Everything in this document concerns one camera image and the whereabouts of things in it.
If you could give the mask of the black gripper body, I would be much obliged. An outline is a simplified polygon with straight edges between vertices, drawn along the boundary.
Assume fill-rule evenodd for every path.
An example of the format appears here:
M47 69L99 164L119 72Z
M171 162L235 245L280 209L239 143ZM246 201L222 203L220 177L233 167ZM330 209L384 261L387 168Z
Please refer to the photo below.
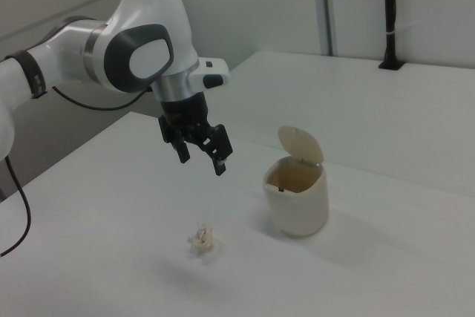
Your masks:
M210 125L207 120L208 106L203 92L187 99L161 103L160 129L163 136L173 136L178 131L185 135L206 136Z

